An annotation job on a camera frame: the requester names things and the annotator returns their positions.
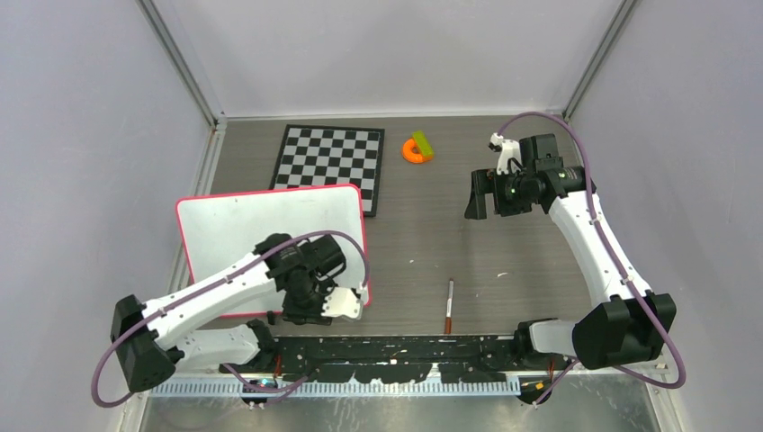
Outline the pink framed whiteboard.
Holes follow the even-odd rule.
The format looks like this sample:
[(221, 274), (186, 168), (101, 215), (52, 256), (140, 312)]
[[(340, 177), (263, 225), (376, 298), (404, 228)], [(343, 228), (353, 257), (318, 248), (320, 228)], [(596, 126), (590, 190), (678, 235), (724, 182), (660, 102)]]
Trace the pink framed whiteboard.
[(298, 249), (312, 274), (370, 301), (364, 211), (351, 184), (185, 198), (175, 208), (195, 282), (236, 264), (267, 238), (305, 239)]

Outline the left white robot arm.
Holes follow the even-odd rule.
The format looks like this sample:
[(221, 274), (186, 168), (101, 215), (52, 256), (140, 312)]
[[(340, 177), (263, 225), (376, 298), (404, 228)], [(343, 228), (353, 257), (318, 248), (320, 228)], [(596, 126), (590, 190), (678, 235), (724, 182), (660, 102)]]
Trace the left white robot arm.
[(347, 269), (346, 245), (363, 251), (354, 239), (335, 230), (297, 237), (275, 233), (233, 264), (181, 291), (149, 301), (133, 294), (120, 299), (112, 315), (112, 344), (94, 372), (92, 391), (97, 391), (111, 356), (118, 359), (129, 394), (153, 389), (177, 372), (218, 365), (268, 371), (276, 350), (264, 323), (217, 330), (204, 325), (272, 293), (283, 297), (283, 319), (297, 325), (359, 318), (368, 263), (361, 261), (361, 276), (354, 284), (338, 282)]

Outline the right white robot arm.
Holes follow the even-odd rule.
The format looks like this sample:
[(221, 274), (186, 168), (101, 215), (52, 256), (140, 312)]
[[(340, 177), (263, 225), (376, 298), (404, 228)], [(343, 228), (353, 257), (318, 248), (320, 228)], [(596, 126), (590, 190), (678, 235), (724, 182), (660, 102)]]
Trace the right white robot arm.
[(515, 141), (494, 133), (488, 146), (498, 153), (498, 163), (471, 173), (465, 218), (486, 219), (488, 195), (501, 217), (541, 207), (569, 244), (593, 306), (578, 321), (520, 323), (513, 346), (516, 362), (532, 370), (555, 354), (601, 369), (657, 359), (664, 339), (650, 317), (670, 329), (677, 306), (670, 295), (656, 294), (633, 268), (600, 209), (594, 184), (585, 179), (585, 168), (565, 165), (552, 134)]

